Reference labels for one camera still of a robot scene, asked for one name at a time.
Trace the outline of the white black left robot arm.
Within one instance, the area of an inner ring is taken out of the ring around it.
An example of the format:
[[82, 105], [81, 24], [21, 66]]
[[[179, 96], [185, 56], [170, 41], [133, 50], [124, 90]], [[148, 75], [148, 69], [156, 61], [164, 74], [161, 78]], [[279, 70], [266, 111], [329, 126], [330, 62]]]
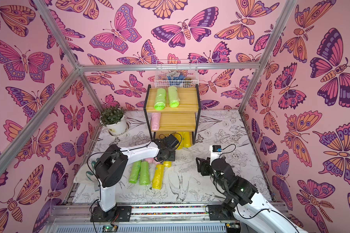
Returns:
[[166, 161], [175, 154], [179, 145], [180, 141], [174, 135], [169, 135], [133, 147], [121, 148], [112, 144], [106, 151], [101, 152], [93, 168], [89, 167], [97, 180], [99, 191], [96, 206], [90, 208], [90, 222], [129, 221], [131, 207], [124, 207], [123, 210], [120, 210], [116, 201], [116, 186], [125, 174], [126, 168], [145, 159]]

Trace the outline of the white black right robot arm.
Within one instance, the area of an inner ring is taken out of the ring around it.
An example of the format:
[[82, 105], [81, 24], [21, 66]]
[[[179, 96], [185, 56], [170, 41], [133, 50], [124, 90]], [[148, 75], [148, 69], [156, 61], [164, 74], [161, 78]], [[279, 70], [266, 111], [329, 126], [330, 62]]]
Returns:
[[232, 220], [257, 233], [305, 233], [277, 210], [248, 180], [236, 175], [224, 158], [196, 158], [197, 171], [209, 176], [225, 199], [205, 208], [211, 220]]

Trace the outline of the yellow roll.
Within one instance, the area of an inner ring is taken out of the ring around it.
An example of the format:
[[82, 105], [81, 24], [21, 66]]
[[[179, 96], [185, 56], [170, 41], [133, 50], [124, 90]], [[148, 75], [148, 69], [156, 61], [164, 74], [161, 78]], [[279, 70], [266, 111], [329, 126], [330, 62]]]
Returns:
[[164, 161], [163, 162], [163, 165], [166, 167], [166, 168], [170, 168], [172, 166], [172, 162], [171, 161]]
[[179, 142], [177, 149], [180, 150], [180, 149], [183, 148], [183, 135], [182, 135], [182, 133], [176, 132], [175, 136], [176, 136], [176, 138], [177, 138], [177, 140]]
[[183, 132], [183, 147], [189, 148], [192, 146], [192, 133], [191, 132]]
[[164, 165], [158, 164], [156, 165], [154, 177], [152, 180], [152, 188], [161, 190], [162, 188], [162, 182], [163, 182], [163, 176], [164, 176]]

